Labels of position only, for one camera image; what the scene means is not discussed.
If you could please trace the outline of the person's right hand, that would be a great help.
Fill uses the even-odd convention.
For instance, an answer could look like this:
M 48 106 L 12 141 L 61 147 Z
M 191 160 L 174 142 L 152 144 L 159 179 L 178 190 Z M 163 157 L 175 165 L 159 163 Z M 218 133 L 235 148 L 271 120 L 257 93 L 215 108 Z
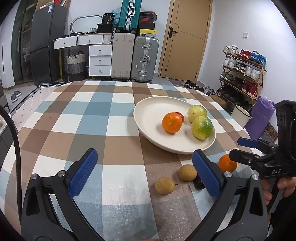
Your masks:
M 263 194 L 265 197 L 266 204 L 269 204 L 271 201 L 273 195 L 268 191 L 269 189 L 269 182 L 267 180 L 260 180 L 262 188 L 263 188 Z M 283 177 L 281 178 L 278 183 L 277 187 L 278 189 L 283 189 L 283 198 L 289 197 L 295 190 L 295 184 L 296 184 L 296 178 L 295 177 Z

